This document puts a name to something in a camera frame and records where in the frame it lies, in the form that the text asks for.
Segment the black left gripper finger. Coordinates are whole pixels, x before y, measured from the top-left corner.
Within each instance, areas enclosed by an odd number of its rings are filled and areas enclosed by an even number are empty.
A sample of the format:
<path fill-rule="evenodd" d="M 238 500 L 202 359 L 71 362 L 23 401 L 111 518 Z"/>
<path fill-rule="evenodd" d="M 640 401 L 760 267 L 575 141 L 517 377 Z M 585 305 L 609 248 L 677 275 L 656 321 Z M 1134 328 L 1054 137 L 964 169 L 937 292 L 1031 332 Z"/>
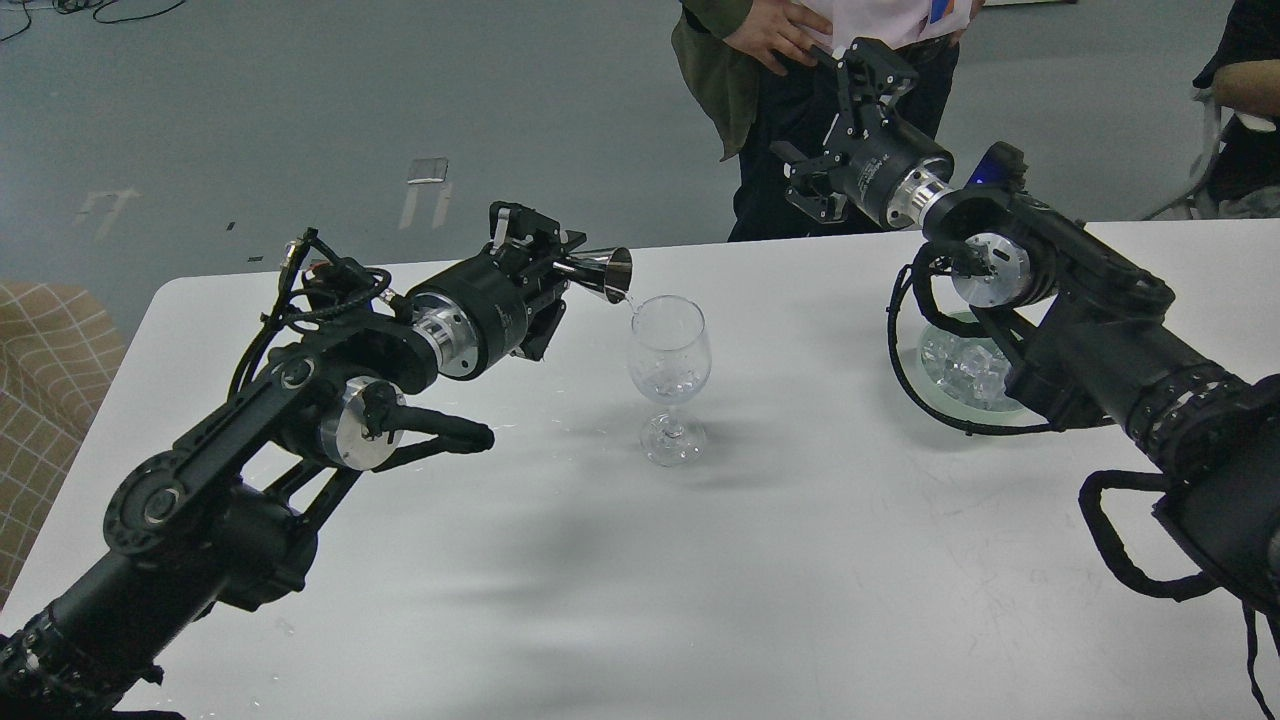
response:
<path fill-rule="evenodd" d="M 557 284 L 550 292 L 550 302 L 531 315 L 527 333 L 515 348 L 515 355 L 517 357 L 534 363 L 544 359 L 550 345 L 550 340 L 557 332 L 567 310 L 567 304 L 563 300 L 563 295 L 567 288 L 567 284 Z"/>
<path fill-rule="evenodd" d="M 492 256 L 524 252 L 530 263 L 567 258 L 588 240 L 584 232 L 564 229 L 559 222 L 518 202 L 493 202 L 489 225 Z"/>

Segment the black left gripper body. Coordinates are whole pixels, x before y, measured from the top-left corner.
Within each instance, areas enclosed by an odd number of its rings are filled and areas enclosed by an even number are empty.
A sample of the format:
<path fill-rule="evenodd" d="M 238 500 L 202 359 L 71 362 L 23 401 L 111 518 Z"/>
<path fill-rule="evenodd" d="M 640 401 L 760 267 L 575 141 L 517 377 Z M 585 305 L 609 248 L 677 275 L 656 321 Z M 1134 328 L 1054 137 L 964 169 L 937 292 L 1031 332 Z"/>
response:
<path fill-rule="evenodd" d="M 434 348 L 442 375 L 471 380 L 516 356 L 531 315 L 550 302 L 557 284 L 570 282 L 548 263 L 506 272 L 481 252 L 411 288 L 410 322 Z"/>

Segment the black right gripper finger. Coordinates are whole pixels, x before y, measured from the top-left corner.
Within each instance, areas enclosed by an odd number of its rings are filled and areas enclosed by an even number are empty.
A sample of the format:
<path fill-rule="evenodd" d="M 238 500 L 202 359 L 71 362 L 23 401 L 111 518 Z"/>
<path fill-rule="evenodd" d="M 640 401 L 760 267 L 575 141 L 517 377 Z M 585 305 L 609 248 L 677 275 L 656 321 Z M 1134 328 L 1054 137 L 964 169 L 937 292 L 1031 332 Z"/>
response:
<path fill-rule="evenodd" d="M 774 141 L 771 151 L 783 161 L 785 199 L 820 224 L 847 220 L 861 209 L 844 188 L 844 173 L 851 168 L 856 140 L 836 140 L 822 155 L 806 156 L 788 141 Z"/>
<path fill-rule="evenodd" d="M 881 128 L 919 82 L 914 67 L 878 38 L 855 38 L 836 54 L 815 44 L 812 58 L 836 76 L 838 119 L 849 136 Z"/>

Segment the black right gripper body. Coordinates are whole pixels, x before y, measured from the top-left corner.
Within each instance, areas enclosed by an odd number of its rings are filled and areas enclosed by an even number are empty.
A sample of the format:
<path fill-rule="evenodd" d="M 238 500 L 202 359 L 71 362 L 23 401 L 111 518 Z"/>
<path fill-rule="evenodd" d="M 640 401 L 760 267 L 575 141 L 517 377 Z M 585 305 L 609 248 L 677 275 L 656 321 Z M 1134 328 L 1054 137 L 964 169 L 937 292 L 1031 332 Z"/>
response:
<path fill-rule="evenodd" d="M 946 184 L 954 174 L 954 155 L 905 120 L 841 131 L 840 155 L 840 191 L 886 229 L 916 222 L 920 188 Z"/>

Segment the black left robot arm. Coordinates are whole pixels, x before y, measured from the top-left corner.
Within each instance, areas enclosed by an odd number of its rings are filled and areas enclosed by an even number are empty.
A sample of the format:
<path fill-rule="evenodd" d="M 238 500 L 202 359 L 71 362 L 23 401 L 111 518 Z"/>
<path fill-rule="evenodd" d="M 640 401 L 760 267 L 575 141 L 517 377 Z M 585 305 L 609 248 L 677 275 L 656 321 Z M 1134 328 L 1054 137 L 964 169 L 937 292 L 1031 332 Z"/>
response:
<path fill-rule="evenodd" d="M 218 603 L 255 611 L 300 592 L 317 536 L 356 480 L 438 454 L 480 454 L 490 427 L 407 397 L 540 360 L 579 284 L 626 299 L 627 249 L 494 202 L 483 249 L 398 293 L 316 229 L 292 241 L 276 297 L 227 401 L 141 462 L 110 498 L 108 552 L 3 641 L 5 719 L 109 719 L 157 656 Z"/>

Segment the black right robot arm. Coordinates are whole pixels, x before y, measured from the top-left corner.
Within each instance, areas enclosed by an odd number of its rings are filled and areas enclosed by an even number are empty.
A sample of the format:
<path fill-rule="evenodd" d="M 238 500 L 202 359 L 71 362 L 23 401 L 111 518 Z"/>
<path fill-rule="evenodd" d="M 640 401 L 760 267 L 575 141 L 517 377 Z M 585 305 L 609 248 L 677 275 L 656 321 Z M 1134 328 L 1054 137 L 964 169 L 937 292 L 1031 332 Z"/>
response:
<path fill-rule="evenodd" d="M 818 155 L 773 145 L 786 199 L 824 224 L 856 209 L 924 237 L 893 283 L 888 347 L 913 295 L 932 327 L 995 342 L 1007 396 L 1042 430 L 1119 427 L 1155 471 L 1082 486 L 1106 566 L 1153 598 L 1238 597 L 1253 669 L 1258 619 L 1277 629 L 1277 378 L 1247 384 L 1166 329 L 1172 290 L 1027 193 L 1018 149 L 992 145 L 952 186 L 951 155 L 897 114 L 918 76 L 883 42 L 810 54 L 833 72 L 838 110 Z"/>

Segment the standing person's right hand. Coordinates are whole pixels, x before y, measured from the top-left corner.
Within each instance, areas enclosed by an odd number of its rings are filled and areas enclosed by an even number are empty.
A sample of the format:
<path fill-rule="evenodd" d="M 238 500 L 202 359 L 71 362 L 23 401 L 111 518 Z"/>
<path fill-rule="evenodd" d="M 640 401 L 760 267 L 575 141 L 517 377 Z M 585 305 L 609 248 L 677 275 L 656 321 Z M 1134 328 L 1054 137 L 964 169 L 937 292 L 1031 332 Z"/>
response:
<path fill-rule="evenodd" d="M 829 36 L 832 22 L 803 3 L 753 1 L 745 19 L 724 42 L 735 51 L 759 61 L 776 76 L 786 76 L 782 63 L 814 67 L 815 35 Z"/>

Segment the standing person's left hand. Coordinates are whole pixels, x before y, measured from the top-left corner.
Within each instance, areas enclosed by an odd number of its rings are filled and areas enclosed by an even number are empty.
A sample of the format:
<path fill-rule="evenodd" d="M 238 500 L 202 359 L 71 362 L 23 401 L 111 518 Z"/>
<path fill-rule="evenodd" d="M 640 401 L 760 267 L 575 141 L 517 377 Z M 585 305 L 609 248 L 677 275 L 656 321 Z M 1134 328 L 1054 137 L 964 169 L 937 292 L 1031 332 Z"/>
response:
<path fill-rule="evenodd" d="M 977 15 L 984 8 L 986 0 L 963 1 L 963 5 L 966 9 L 966 20 L 965 20 L 965 24 L 963 27 L 960 27 L 959 29 L 955 29 L 952 33 L 948 35 L 948 41 L 950 41 L 951 46 L 959 45 L 960 38 L 965 35 L 965 32 L 972 26 L 973 20 L 977 18 Z"/>

